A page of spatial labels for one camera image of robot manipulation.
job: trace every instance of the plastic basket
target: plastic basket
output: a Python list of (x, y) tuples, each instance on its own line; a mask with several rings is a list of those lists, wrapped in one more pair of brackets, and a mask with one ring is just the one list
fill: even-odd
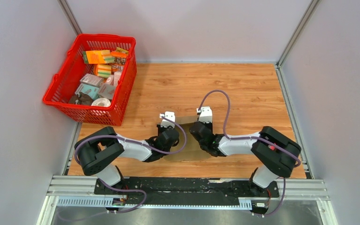
[[(75, 39), (67, 53), (60, 71), (53, 76), (43, 102), (56, 107), (75, 121), (120, 126), (125, 115), (130, 92), (136, 77), (136, 40), (133, 37), (120, 37), (108, 34), (81, 34)], [(79, 80), (86, 73), (93, 73), (93, 64), (85, 64), (82, 52), (117, 47), (129, 51), (121, 78), (109, 107), (74, 105), (68, 101), (79, 86)]]

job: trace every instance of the wood grain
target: wood grain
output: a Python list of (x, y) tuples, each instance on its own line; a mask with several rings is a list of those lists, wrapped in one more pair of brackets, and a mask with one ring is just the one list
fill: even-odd
[[(271, 64), (138, 64), (137, 76), (122, 126), (115, 131), (133, 139), (156, 135), (159, 113), (194, 115), (203, 96), (214, 89), (228, 93), (231, 100), (227, 133), (244, 135), (272, 126), (294, 139), (281, 88)], [(211, 94), (204, 105), (213, 110), (215, 133), (222, 133), (227, 109), (223, 94)], [(79, 139), (104, 125), (83, 124)], [(211, 157), (200, 161), (143, 163), (131, 158), (113, 162), (124, 176), (248, 178), (262, 163), (253, 155)], [(69, 175), (83, 175), (72, 162)], [(292, 178), (306, 178), (302, 166)]]

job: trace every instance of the open cardboard box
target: open cardboard box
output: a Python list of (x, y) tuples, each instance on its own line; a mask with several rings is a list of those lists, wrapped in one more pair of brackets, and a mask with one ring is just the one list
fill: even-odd
[[(192, 161), (192, 160), (204, 160), (211, 157), (211, 155), (199, 147), (199, 143), (194, 139), (190, 134), (190, 127), (194, 122), (198, 120), (198, 116), (183, 116), (176, 117), (176, 123), (178, 123), (186, 132), (187, 135), (187, 144), (185, 148), (177, 153), (172, 155), (167, 155), (163, 159), (167, 161), (179, 162), (179, 161)], [(175, 128), (179, 132), (179, 144), (170, 149), (170, 152), (179, 150), (184, 144), (184, 135), (183, 132), (176, 126)]]

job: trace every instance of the white tape roll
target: white tape roll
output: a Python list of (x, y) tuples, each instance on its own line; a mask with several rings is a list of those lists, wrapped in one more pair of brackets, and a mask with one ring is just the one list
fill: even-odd
[(93, 101), (92, 106), (102, 106), (109, 107), (111, 105), (111, 101), (107, 98), (101, 97)]

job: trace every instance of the white wall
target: white wall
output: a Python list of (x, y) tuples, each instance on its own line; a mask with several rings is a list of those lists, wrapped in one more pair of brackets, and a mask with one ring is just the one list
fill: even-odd
[(75, 33), (55, 0), (0, 0), (0, 224), (35, 224), (75, 123), (42, 97)]
[(83, 33), (136, 38), (138, 61), (277, 61), (310, 0), (68, 0)]
[(284, 74), (310, 165), (339, 224), (360, 224), (360, 1), (323, 0)]

